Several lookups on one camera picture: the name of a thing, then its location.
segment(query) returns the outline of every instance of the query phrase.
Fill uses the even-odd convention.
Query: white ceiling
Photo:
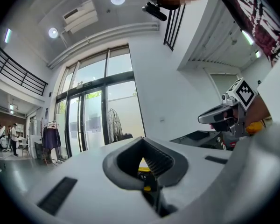
[[[18,106],[18,110],[17,110],[17,107],[15,106],[14,111],[17,113],[22,113],[22,114],[29,114],[29,112],[38,108],[34,104],[21,100],[0,89],[0,107],[8,110],[9,104],[11,104],[11,103]]]
[[[244,70],[257,59],[257,50],[258,46],[249,44],[224,3],[219,0],[189,61],[220,63]]]
[[[65,27],[63,15],[88,0],[18,0],[2,23],[16,32],[46,63],[66,49],[61,38],[51,39],[51,27],[62,32]],[[95,22],[72,34],[64,33],[67,46],[106,29],[140,22],[151,22],[152,16],[142,12],[147,0],[126,0],[116,6],[110,0],[92,0],[98,13]]]

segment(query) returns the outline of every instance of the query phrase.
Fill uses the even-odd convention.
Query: balcony railing
[[[0,47],[0,73],[26,89],[43,96],[48,83],[19,65]]]
[[[169,12],[169,18],[168,18],[168,23],[167,23],[167,28],[166,28],[165,38],[164,38],[164,45],[167,44],[172,51],[174,49],[179,28],[181,27],[182,17],[185,11],[185,7],[186,7],[185,5],[181,5],[177,10],[174,11],[170,10]]]

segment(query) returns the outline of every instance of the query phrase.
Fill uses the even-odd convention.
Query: air conditioner
[[[67,26],[66,32],[75,33],[78,30],[87,27],[98,21],[98,13],[95,10],[92,0],[84,2],[80,7],[68,12],[63,16]]]

